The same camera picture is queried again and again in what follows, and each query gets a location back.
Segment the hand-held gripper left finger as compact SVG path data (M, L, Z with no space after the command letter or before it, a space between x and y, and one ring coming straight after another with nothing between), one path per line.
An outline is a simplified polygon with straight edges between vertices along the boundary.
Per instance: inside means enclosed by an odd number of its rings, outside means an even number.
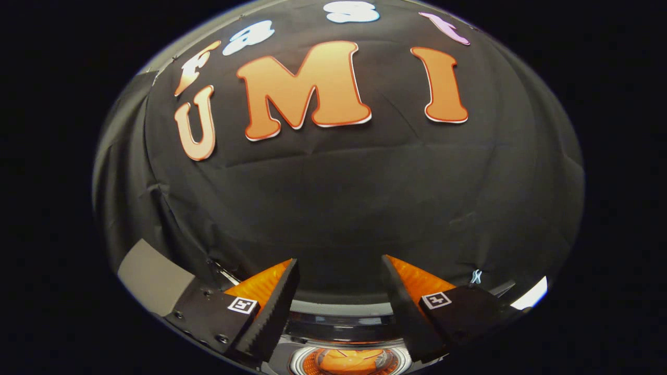
M227 360L258 367L276 348L299 281L294 258L225 291L193 280L172 309L172 325Z

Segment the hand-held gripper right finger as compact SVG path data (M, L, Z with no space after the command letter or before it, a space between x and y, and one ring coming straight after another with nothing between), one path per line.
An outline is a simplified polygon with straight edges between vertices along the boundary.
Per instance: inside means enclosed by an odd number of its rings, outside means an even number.
M522 315L473 283L455 286L389 255L381 262L391 309L413 361L464 351Z

